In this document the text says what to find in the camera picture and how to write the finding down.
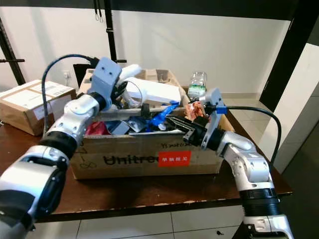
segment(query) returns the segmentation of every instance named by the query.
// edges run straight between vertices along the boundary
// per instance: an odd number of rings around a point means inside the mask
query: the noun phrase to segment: wooden table
[[[251,139],[231,113],[227,118],[237,133]],[[0,127],[0,173],[29,147],[37,144],[39,139],[8,124]],[[272,170],[272,176],[279,196],[292,193],[277,170]],[[60,205],[52,215],[40,221],[91,219],[239,204],[239,193],[225,161],[219,174],[209,175],[75,180],[69,168]]]

